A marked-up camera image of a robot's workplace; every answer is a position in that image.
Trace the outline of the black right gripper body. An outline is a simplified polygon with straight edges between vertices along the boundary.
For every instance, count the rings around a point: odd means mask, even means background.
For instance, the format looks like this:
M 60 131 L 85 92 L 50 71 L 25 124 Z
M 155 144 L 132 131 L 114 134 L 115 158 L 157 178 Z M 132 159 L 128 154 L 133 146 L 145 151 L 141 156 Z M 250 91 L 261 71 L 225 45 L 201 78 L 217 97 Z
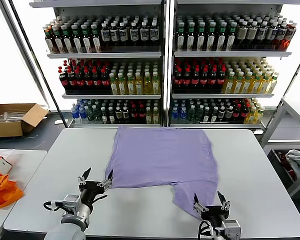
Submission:
M 213 227 L 221 227 L 229 217 L 229 210 L 221 209 L 221 205 L 206 206 L 206 210 L 201 212 L 201 219 L 209 221 Z

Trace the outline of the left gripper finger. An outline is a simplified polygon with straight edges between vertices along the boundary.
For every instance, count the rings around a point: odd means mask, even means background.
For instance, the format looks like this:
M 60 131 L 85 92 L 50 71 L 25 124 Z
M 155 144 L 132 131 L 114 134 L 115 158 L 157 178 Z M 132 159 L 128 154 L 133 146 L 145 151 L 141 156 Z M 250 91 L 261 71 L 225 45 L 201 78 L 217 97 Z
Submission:
M 97 184 L 98 187 L 109 189 L 113 185 L 113 170 L 110 171 L 107 178 Z
M 78 185 L 81 186 L 81 185 L 85 185 L 86 184 L 86 180 L 89 176 L 91 172 L 91 168 L 88 168 L 83 174 L 82 176 L 79 176 L 78 177 Z

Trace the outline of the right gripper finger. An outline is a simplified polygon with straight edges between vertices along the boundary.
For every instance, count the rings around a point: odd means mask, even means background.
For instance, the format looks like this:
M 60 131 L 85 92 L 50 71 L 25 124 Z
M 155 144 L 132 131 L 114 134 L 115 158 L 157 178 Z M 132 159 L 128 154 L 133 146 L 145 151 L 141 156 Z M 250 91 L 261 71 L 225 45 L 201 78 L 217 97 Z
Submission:
M 220 203 L 221 203 L 221 209 L 222 210 L 229 210 L 230 209 L 230 201 L 229 200 L 226 200 L 225 196 L 220 192 L 220 191 L 217 191 L 217 195 L 218 195 L 218 198 L 220 200 Z
M 204 213 L 207 211 L 207 208 L 205 206 L 203 206 L 200 202 L 199 199 L 197 197 L 197 194 L 194 193 L 194 198 L 193 198 L 193 209 L 197 212 L 197 213 Z

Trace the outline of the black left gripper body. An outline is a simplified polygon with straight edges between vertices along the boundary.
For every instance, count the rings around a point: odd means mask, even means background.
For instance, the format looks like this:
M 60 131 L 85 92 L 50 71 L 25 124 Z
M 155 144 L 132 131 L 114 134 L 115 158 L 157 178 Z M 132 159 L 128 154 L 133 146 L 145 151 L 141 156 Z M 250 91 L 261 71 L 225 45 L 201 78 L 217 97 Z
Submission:
M 97 186 L 100 182 L 101 181 L 86 181 L 86 184 L 79 185 L 79 190 L 81 192 L 80 198 L 83 204 L 92 206 L 96 201 L 107 197 L 105 192 L 108 188 Z

